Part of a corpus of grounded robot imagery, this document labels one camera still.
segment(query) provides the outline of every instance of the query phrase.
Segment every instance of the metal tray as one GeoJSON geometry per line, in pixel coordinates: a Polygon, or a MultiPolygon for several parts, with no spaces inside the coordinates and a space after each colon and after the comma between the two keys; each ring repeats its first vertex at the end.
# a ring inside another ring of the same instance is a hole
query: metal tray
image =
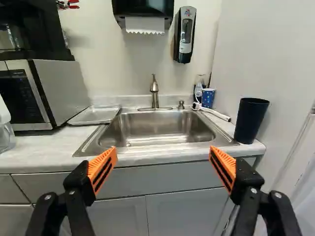
{"type": "Polygon", "coordinates": [[[72,119],[68,120],[70,125],[91,125],[91,124],[110,124],[120,111],[120,105],[99,106],[92,105],[72,119]]]}

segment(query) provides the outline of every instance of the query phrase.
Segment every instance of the orange gripper pad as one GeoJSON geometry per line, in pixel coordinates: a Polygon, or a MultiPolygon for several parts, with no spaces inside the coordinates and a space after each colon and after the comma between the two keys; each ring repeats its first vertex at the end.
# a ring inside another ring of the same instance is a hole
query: orange gripper pad
{"type": "Polygon", "coordinates": [[[89,161],[88,177],[91,180],[95,195],[97,195],[101,186],[105,183],[117,161],[116,147],[111,147],[89,161]]]}
{"type": "Polygon", "coordinates": [[[217,147],[210,146],[209,161],[231,194],[236,178],[236,160],[217,147]]]}

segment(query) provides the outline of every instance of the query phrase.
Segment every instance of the countertop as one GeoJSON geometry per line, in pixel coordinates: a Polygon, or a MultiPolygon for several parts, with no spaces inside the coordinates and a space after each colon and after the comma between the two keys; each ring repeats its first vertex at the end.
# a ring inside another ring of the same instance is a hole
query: countertop
{"type": "MultiPolygon", "coordinates": [[[[212,114],[206,114],[217,126],[233,137],[235,126],[212,114]]],[[[16,147],[0,154],[0,174],[45,173],[72,171],[82,160],[94,157],[72,157],[73,153],[97,128],[95,126],[64,126],[56,131],[17,136],[16,147]]],[[[233,157],[263,155],[266,147],[255,140],[251,145],[220,147],[233,157]]],[[[169,152],[118,154],[117,167],[153,165],[185,161],[207,160],[208,148],[188,148],[169,152]]]]}

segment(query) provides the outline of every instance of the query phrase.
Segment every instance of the cabinet handle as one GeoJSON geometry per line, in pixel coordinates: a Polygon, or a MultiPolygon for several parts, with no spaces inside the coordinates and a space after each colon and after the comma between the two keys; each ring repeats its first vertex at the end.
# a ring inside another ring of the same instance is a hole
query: cabinet handle
{"type": "Polygon", "coordinates": [[[225,231],[225,230],[227,229],[229,223],[230,223],[230,219],[227,220],[227,222],[226,222],[226,224],[225,224],[225,226],[224,226],[223,231],[225,231]]]}

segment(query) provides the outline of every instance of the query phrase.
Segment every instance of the white bottle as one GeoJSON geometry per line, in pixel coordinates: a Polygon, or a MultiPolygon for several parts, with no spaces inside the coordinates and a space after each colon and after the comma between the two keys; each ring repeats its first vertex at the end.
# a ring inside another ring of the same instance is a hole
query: white bottle
{"type": "Polygon", "coordinates": [[[0,95],[0,153],[15,146],[15,136],[10,121],[10,112],[0,95]]]}
{"type": "Polygon", "coordinates": [[[201,103],[202,89],[202,83],[198,82],[195,87],[194,96],[199,103],[201,103]]]}

